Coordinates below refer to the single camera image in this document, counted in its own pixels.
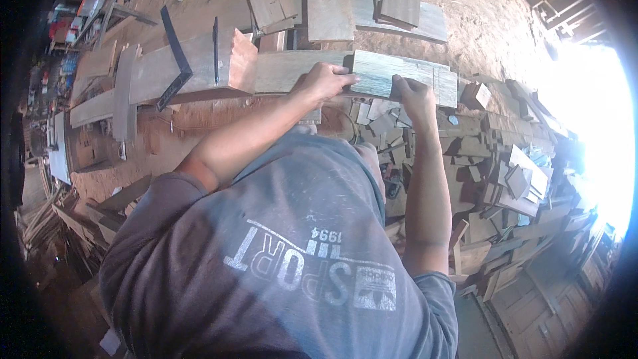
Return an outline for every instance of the man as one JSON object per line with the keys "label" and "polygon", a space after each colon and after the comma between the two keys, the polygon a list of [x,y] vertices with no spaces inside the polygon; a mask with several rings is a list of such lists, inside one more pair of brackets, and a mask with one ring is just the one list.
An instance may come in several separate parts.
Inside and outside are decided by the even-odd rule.
{"label": "man", "polygon": [[454,357],[432,89],[393,78],[417,136],[403,264],[383,230],[376,153],[288,132],[359,80],[347,72],[315,64],[274,106],[212,131],[153,181],[100,269],[135,356]]}

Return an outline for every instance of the hand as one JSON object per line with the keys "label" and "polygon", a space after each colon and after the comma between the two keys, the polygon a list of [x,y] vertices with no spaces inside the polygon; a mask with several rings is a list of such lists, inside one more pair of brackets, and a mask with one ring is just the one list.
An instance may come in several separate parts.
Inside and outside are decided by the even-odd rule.
{"label": "hand", "polygon": [[401,93],[403,108],[412,121],[413,129],[417,133],[438,131],[436,98],[432,87],[400,75],[394,75],[392,83],[393,88]]}
{"label": "hand", "polygon": [[302,75],[290,92],[291,95],[310,100],[319,106],[343,91],[347,84],[359,82],[360,78],[348,74],[346,67],[329,63],[316,63],[310,72]]}

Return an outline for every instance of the gray t-shirt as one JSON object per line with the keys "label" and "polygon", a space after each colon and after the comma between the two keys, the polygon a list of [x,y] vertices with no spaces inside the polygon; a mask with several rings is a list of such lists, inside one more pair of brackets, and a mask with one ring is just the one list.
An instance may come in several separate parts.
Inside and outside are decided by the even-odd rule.
{"label": "gray t-shirt", "polygon": [[382,199],[346,141],[291,132],[212,194],[164,174],[100,269],[112,325],[139,358],[453,358],[454,284],[407,274]]}

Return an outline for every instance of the sunlight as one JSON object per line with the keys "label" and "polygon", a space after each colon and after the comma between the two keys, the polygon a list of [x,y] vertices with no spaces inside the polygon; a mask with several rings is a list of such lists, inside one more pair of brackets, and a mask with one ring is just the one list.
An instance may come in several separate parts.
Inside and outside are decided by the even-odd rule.
{"label": "sunlight", "polygon": [[563,44],[538,98],[585,142],[585,175],[600,219],[624,236],[634,195],[634,114],[616,51]]}

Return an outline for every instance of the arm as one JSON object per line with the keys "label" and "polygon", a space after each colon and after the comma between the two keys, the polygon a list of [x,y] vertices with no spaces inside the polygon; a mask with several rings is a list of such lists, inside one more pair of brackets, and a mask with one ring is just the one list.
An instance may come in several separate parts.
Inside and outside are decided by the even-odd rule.
{"label": "arm", "polygon": [[337,95],[357,76],[339,65],[316,63],[289,95],[208,134],[175,169],[199,179],[209,191],[229,183],[310,110]]}
{"label": "arm", "polygon": [[438,139],[435,95],[430,86],[412,79],[395,75],[393,80],[416,133],[403,264],[413,277],[433,270],[448,274],[452,208]]}

